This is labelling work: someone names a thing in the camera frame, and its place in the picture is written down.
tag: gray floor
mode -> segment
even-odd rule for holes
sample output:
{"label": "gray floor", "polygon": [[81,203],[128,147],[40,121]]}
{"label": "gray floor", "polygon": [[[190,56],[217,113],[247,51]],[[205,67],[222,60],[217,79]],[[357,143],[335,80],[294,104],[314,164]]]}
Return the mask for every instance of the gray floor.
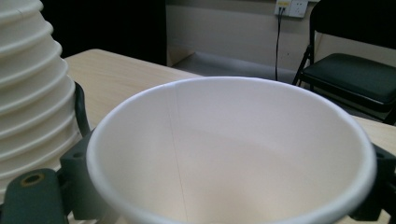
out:
{"label": "gray floor", "polygon": [[[173,67],[205,77],[261,77],[275,80],[276,76],[274,66],[265,66],[258,63],[245,62],[203,52],[195,52]],[[281,68],[277,69],[277,73],[278,81],[289,84],[291,84],[295,75],[295,71]],[[346,107],[342,104],[338,105],[351,115],[376,120],[351,107]]]}

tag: electrical outlet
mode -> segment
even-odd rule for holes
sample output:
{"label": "electrical outlet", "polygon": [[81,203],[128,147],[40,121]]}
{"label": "electrical outlet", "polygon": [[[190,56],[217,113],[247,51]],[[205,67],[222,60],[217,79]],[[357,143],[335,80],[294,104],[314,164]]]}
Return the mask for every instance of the electrical outlet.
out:
{"label": "electrical outlet", "polygon": [[279,15],[279,9],[285,8],[282,16],[289,16],[291,0],[276,0],[275,14]]}
{"label": "electrical outlet", "polygon": [[308,6],[307,0],[293,0],[290,4],[290,17],[303,18]]}

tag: stacked cup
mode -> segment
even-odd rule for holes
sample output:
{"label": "stacked cup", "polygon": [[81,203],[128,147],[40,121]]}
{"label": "stacked cup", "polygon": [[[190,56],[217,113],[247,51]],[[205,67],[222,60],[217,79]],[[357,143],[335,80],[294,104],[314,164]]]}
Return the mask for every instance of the stacked cup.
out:
{"label": "stacked cup", "polygon": [[42,3],[1,5],[0,203],[12,179],[33,169],[59,169],[59,158],[81,138],[75,83],[40,13]]}

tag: black seat cushion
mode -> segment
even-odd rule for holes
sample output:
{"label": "black seat cushion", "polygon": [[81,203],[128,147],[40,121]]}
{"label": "black seat cushion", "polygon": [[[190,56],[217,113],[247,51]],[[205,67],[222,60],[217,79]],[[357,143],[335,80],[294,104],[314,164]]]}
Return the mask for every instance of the black seat cushion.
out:
{"label": "black seat cushion", "polygon": [[331,54],[306,67],[303,79],[320,80],[343,91],[356,92],[384,105],[396,99],[396,68],[361,57]]}

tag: wooden table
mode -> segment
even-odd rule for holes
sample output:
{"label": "wooden table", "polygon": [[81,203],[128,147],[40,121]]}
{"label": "wooden table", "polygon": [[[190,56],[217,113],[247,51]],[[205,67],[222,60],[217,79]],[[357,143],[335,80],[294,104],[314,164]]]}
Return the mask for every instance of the wooden table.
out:
{"label": "wooden table", "polygon": [[[140,91],[171,81],[199,77],[99,49],[88,50],[66,60],[69,64],[69,76],[85,92],[86,109],[92,127],[116,105]],[[368,119],[355,119],[373,143],[396,154],[396,127]],[[337,223],[386,224],[388,220],[388,214],[383,213],[378,222],[356,222],[346,217]]]}

